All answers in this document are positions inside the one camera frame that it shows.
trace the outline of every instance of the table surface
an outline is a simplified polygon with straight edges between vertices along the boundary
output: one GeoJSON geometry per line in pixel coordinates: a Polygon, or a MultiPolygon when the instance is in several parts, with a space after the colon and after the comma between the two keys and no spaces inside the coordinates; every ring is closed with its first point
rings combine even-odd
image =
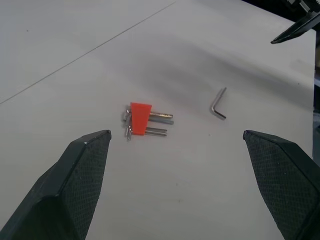
{"type": "Polygon", "coordinates": [[[173,0],[4,0],[0,103],[173,0]]]}
{"type": "MultiPolygon", "coordinates": [[[[154,2],[157,9],[145,15],[170,4],[154,2]]],[[[92,31],[77,24],[76,30],[94,38],[106,35],[106,24],[92,31]]],[[[0,227],[69,142],[110,129],[86,239],[283,239],[260,195],[242,134],[274,134],[312,153],[316,34],[270,44],[291,24],[242,1],[178,0],[44,80],[41,74],[30,78],[26,86],[39,82],[12,97],[21,91],[23,73],[46,65],[34,55],[28,64],[17,63],[12,85],[0,82],[2,99],[12,97],[0,105],[0,227]],[[218,108],[225,121],[209,111],[223,87],[218,108]],[[167,128],[168,136],[127,142],[121,117],[130,102],[173,114],[172,126],[149,124],[167,128]]],[[[76,58],[68,47],[58,54],[65,36],[52,38],[57,45],[47,51],[58,57],[44,75],[76,58]]],[[[14,65],[15,44],[3,44],[9,58],[1,62],[14,65]]]]}

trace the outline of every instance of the orange plastic holder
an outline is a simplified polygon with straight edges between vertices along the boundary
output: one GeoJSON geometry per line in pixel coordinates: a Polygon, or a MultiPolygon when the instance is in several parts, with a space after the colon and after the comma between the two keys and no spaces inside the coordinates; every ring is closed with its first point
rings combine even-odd
{"type": "Polygon", "coordinates": [[[152,105],[131,102],[132,133],[145,135],[152,105]]]}

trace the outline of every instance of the allen key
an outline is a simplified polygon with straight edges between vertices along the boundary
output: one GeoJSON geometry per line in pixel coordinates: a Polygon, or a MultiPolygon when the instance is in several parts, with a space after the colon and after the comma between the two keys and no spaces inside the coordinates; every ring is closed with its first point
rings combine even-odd
{"type": "MultiPolygon", "coordinates": [[[[154,127],[147,127],[145,129],[145,134],[147,135],[153,135],[153,136],[160,136],[160,137],[166,137],[167,136],[167,129],[161,129],[161,128],[154,128],[154,127]]],[[[126,139],[128,142],[131,141],[131,136],[132,136],[132,127],[129,125],[127,127],[127,132],[128,134],[126,135],[126,139]]]]}
{"type": "Polygon", "coordinates": [[[127,114],[127,116],[126,116],[126,119],[125,119],[125,126],[126,126],[126,128],[125,128],[125,136],[127,137],[128,136],[128,134],[129,134],[129,126],[130,126],[130,123],[131,123],[131,112],[130,113],[128,113],[127,114]]]}
{"type": "Polygon", "coordinates": [[[222,118],[222,120],[225,120],[227,117],[225,115],[223,115],[222,113],[218,112],[216,110],[216,106],[218,105],[220,99],[222,98],[223,94],[226,92],[227,88],[222,88],[219,93],[217,94],[217,96],[215,97],[212,105],[211,105],[211,111],[215,114],[217,114],[218,116],[220,116],[222,118]]]}
{"type": "Polygon", "coordinates": [[[160,123],[160,124],[169,124],[173,125],[175,122],[168,118],[163,118],[160,116],[149,116],[149,122],[160,123]]]}
{"type": "MultiPolygon", "coordinates": [[[[131,109],[127,109],[126,113],[130,114],[131,113],[131,109]]],[[[173,119],[174,118],[174,116],[172,114],[153,112],[153,111],[150,112],[150,117],[161,118],[161,119],[173,119]]]]}

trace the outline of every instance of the white table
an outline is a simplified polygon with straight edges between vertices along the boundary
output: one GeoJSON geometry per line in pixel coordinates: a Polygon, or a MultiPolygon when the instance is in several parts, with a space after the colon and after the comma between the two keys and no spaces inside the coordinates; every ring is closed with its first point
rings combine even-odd
{"type": "Polygon", "coordinates": [[[0,103],[173,0],[2,0],[0,103]]]}
{"type": "Polygon", "coordinates": [[[283,239],[242,140],[275,134],[312,153],[315,32],[237,0],[177,1],[0,105],[0,227],[72,140],[110,129],[88,240],[283,239]],[[219,109],[209,112],[227,87],[219,109]],[[126,142],[130,102],[174,114],[168,137],[126,142]]]}

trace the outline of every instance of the hex key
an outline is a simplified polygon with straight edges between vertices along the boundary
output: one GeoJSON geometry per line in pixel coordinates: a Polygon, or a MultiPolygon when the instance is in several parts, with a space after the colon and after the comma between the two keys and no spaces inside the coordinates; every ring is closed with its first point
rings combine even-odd
{"type": "Polygon", "coordinates": [[[212,110],[212,112],[214,112],[215,114],[217,114],[217,115],[219,115],[221,118],[223,118],[222,120],[225,120],[227,117],[226,117],[225,115],[223,115],[222,113],[218,112],[218,111],[216,110],[216,106],[218,105],[220,99],[222,98],[222,96],[223,96],[223,94],[225,93],[226,90],[227,90],[226,87],[225,87],[225,88],[222,88],[222,89],[219,91],[218,95],[215,97],[215,99],[214,99],[214,101],[213,101],[213,103],[212,103],[212,105],[211,105],[211,110],[212,110]]]}

